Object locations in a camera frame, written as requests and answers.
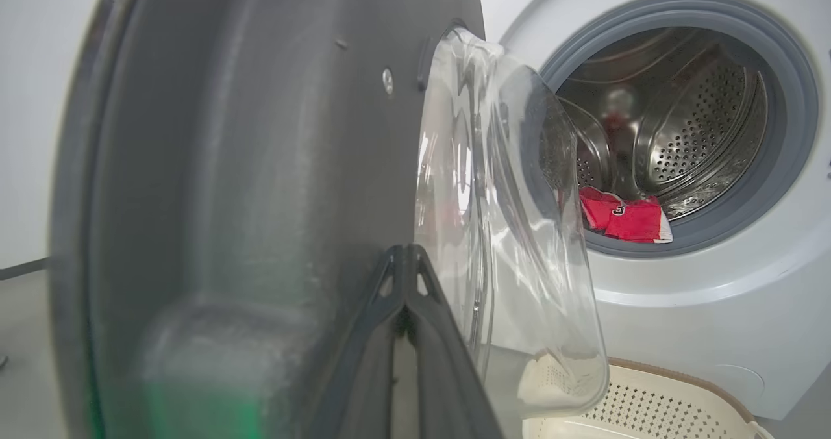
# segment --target laundry basket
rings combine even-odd
[[[593,410],[527,419],[523,439],[773,439],[712,383],[637,362],[609,362],[609,389]]]

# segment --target gray rubber seal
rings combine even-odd
[[[700,211],[673,221],[673,243],[637,244],[587,232],[590,249],[629,258],[656,258],[726,240],[764,215],[802,171],[816,135],[819,92],[808,57],[771,16],[739,0],[641,0],[611,10],[566,42],[540,71],[552,90],[591,55],[631,34],[662,27],[719,31],[759,56],[769,95],[769,126],[753,166]]]

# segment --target red cloth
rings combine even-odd
[[[669,221],[655,197],[626,201],[593,187],[580,190],[580,203],[591,229],[636,243],[667,243],[673,240]]]

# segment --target washing machine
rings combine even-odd
[[[670,244],[587,230],[608,355],[783,418],[831,359],[828,0],[481,0],[578,129],[577,174]]]

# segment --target dark gray plastic surface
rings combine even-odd
[[[739,0],[641,0],[605,13],[573,36],[541,70],[553,90],[612,42],[662,27],[700,27],[736,38],[762,60],[769,125],[753,166],[711,205],[673,221],[673,243],[636,244],[587,232],[590,249],[657,258],[710,246],[751,225],[789,190],[810,154],[819,116],[813,69],[798,40],[762,10]]]
[[[125,15],[57,167],[70,435],[302,436],[377,258],[413,240],[423,42],[454,21],[483,36],[480,2]]]

